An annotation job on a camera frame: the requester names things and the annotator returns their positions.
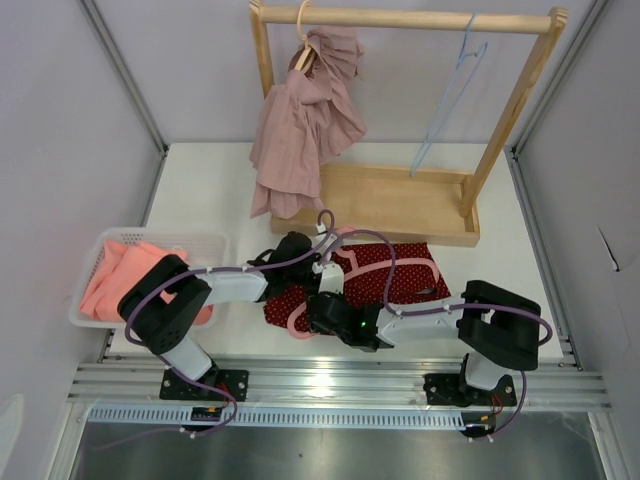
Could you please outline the pink hanger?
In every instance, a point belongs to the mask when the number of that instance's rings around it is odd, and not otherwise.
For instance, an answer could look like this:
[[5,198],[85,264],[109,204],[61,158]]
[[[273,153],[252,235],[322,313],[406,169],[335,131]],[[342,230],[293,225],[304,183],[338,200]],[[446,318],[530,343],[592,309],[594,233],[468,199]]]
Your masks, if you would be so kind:
[[[390,273],[393,280],[388,300],[409,304],[443,299],[450,290],[425,243],[355,244],[337,248],[331,260],[345,274],[344,293],[350,304],[360,307],[383,300]],[[304,293],[295,286],[264,307],[265,316],[296,339],[313,336],[304,305]]]

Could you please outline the dusty pink pleated skirt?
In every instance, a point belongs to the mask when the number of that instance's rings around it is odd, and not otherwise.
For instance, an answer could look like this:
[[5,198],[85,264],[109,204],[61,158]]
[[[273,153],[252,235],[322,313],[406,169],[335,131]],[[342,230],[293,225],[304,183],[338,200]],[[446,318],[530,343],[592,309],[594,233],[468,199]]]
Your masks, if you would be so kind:
[[349,97],[364,48],[353,27],[320,26],[307,33],[316,53],[309,71],[290,61],[259,115],[249,160],[256,170],[250,215],[289,219],[301,209],[321,210],[320,169],[360,141],[367,128]]

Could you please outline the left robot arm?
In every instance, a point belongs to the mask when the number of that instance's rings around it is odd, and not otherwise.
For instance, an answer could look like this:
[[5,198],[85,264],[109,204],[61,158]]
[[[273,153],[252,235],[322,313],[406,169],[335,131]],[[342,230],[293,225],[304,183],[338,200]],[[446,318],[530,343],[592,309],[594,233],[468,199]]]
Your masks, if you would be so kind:
[[189,334],[201,310],[266,302],[290,285],[313,281],[318,259],[311,239],[298,232],[242,266],[192,268],[177,255],[166,255],[119,300],[117,312],[127,339],[171,367],[192,398],[204,400],[216,390],[217,368]]

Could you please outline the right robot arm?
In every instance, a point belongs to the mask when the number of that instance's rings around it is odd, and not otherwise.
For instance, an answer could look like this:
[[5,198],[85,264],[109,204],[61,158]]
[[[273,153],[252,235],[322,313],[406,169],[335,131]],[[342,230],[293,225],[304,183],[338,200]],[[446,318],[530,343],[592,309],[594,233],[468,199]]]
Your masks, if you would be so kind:
[[308,297],[306,307],[312,332],[364,352],[447,339],[469,347],[459,373],[425,375],[430,405],[515,405],[512,372],[536,370],[539,348],[552,337],[536,302],[481,280],[439,301],[356,307],[345,294],[324,291]]

